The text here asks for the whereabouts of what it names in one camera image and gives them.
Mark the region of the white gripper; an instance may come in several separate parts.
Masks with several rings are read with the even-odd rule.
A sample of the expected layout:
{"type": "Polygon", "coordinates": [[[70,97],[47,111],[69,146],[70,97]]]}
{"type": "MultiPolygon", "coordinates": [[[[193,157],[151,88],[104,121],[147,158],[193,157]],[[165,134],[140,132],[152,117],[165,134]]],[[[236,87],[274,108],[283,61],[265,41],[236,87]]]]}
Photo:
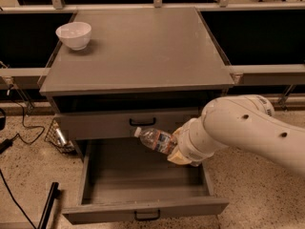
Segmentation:
{"type": "Polygon", "coordinates": [[[214,154],[215,142],[205,131],[200,118],[190,119],[172,135],[178,139],[178,150],[167,156],[171,163],[198,166],[214,154]]]}

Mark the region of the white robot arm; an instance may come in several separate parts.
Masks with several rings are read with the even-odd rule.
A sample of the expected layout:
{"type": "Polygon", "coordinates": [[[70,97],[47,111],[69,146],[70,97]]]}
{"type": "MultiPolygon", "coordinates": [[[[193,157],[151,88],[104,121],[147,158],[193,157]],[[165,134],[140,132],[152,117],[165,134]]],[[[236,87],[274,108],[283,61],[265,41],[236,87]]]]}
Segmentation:
{"type": "Polygon", "coordinates": [[[236,147],[305,176],[305,129],[274,118],[271,102],[257,94],[210,101],[174,135],[177,146],[168,161],[199,164],[218,150],[236,147]]]}

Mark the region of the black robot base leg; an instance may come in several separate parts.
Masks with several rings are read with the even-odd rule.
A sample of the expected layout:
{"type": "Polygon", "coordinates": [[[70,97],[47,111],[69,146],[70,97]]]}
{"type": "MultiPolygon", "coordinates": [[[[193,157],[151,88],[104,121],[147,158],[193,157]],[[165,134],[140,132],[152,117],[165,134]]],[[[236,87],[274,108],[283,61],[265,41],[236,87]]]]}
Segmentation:
{"type": "Polygon", "coordinates": [[[41,219],[39,221],[37,229],[46,229],[48,225],[48,221],[51,215],[51,209],[54,204],[54,201],[57,199],[57,197],[60,194],[60,191],[58,189],[59,183],[53,182],[51,184],[51,188],[48,194],[48,198],[45,203],[45,207],[41,216],[41,219]]]}

